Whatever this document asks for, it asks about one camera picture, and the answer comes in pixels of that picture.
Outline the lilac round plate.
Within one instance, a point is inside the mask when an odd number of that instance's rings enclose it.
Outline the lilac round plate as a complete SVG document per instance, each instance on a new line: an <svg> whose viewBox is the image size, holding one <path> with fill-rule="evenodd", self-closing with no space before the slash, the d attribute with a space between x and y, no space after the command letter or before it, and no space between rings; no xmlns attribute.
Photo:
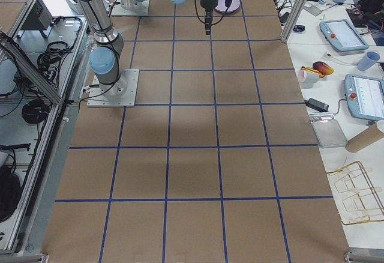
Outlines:
<svg viewBox="0 0 384 263"><path fill-rule="evenodd" d="M232 0L230 7L226 7L225 2L226 0L218 0L218 5L215 7L215 11L229 14L236 12L240 7L239 0Z"/></svg>

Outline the light blue plastic cup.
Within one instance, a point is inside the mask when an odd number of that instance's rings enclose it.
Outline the light blue plastic cup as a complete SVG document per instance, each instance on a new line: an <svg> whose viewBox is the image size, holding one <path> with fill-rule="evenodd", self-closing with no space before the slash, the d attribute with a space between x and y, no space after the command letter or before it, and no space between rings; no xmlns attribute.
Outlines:
<svg viewBox="0 0 384 263"><path fill-rule="evenodd" d="M377 63L380 59L380 54L376 51L367 52L358 62L357 69L359 71L366 71Z"/></svg>

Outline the small blue usb device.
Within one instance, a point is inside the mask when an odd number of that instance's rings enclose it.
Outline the small blue usb device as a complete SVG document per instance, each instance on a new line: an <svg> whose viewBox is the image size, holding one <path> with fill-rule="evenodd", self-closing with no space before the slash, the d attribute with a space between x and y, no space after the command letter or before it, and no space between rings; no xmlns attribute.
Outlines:
<svg viewBox="0 0 384 263"><path fill-rule="evenodd" d="M305 26L304 25L295 25L293 27L294 32L302 33L305 31Z"/></svg>

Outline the pink white mug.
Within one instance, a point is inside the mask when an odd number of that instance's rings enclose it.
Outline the pink white mug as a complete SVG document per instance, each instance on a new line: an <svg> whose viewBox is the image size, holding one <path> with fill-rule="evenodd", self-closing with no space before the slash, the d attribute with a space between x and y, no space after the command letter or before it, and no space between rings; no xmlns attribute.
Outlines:
<svg viewBox="0 0 384 263"><path fill-rule="evenodd" d="M298 75L299 83L314 84L319 81L320 77L317 73L308 70L299 70Z"/></svg>

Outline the red yellow mango toy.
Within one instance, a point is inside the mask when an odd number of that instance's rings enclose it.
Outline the red yellow mango toy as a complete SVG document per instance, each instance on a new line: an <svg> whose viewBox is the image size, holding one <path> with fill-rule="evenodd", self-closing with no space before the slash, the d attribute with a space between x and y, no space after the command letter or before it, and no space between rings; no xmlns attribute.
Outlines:
<svg viewBox="0 0 384 263"><path fill-rule="evenodd" d="M313 63L313 69L317 70L324 76L328 76L334 73L334 69L329 66L327 63L322 61L316 61Z"/></svg>

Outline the black power adapter brick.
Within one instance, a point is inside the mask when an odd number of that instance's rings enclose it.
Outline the black power adapter brick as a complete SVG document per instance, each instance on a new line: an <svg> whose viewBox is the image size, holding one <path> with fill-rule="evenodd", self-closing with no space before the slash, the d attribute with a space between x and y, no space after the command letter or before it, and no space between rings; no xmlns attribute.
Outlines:
<svg viewBox="0 0 384 263"><path fill-rule="evenodd" d="M313 99L313 98L309 98L308 100L304 100L304 103L305 103L306 107L309 107L310 109L316 110L318 112L327 112L328 108L329 108L328 104L321 102L321 101L318 101L318 100Z"/></svg>

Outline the upper blue teach pendant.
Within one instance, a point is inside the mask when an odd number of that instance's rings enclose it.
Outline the upper blue teach pendant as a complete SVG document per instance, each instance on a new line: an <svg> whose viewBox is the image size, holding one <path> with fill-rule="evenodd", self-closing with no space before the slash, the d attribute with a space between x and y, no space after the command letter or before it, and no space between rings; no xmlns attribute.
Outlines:
<svg viewBox="0 0 384 263"><path fill-rule="evenodd" d="M346 19L322 21L319 23L319 28L328 43L338 52L360 51L369 48L355 27Z"/></svg>

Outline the blue teach pendant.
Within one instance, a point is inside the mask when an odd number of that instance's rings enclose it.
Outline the blue teach pendant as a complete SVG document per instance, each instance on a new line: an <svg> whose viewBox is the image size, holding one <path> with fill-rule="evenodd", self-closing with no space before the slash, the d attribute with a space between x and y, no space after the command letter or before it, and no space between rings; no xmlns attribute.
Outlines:
<svg viewBox="0 0 384 263"><path fill-rule="evenodd" d="M383 80L347 74L344 78L347 106L355 118L379 121L383 119Z"/></svg>
<svg viewBox="0 0 384 263"><path fill-rule="evenodd" d="M355 27L346 19L322 21L319 23L319 28L328 43L338 52L360 51L369 48Z"/></svg>

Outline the silver metal tin box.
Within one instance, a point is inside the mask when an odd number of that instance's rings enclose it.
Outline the silver metal tin box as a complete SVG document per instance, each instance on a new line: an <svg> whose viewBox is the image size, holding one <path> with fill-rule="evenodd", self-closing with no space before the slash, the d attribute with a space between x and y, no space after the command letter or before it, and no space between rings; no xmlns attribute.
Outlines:
<svg viewBox="0 0 384 263"><path fill-rule="evenodd" d="M319 147L344 147L347 139L339 122L332 113L311 113L308 115Z"/></svg>

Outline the lower blue teach pendant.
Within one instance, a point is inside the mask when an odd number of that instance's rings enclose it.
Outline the lower blue teach pendant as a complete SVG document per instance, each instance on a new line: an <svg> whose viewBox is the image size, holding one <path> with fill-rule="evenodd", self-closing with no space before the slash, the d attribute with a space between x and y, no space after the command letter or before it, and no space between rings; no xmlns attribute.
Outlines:
<svg viewBox="0 0 384 263"><path fill-rule="evenodd" d="M344 78L347 106L355 118L379 121L383 119L383 80L347 74Z"/></svg>

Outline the grey electronics box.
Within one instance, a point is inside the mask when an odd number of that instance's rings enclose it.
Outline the grey electronics box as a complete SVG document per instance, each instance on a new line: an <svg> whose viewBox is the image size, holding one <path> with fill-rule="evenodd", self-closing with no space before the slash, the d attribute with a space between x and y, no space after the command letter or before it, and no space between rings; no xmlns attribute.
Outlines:
<svg viewBox="0 0 384 263"><path fill-rule="evenodd" d="M43 38L47 38L52 29L52 19L52 14L43 0L36 0L20 30L39 31Z"/></svg>

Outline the brown cardboard tube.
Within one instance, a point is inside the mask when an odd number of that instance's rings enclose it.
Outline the brown cardboard tube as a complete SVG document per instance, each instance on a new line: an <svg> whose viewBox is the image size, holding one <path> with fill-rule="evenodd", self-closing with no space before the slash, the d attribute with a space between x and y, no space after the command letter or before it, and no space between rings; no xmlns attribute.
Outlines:
<svg viewBox="0 0 384 263"><path fill-rule="evenodd" d="M346 150L357 153L363 148L383 139L383 120L375 122L364 131L347 141Z"/></svg>

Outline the aluminium frame post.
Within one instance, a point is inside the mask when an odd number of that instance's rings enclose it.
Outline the aluminium frame post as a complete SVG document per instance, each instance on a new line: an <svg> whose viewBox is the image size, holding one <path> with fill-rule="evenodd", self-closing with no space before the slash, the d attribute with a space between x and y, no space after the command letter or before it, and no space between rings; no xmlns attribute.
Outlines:
<svg viewBox="0 0 384 263"><path fill-rule="evenodd" d="M281 33L281 41L287 43L291 33L293 32L293 27L296 25L299 15L305 5L307 0L295 0L295 3L291 9L290 15L287 19L287 22L284 26L284 29Z"/></svg>

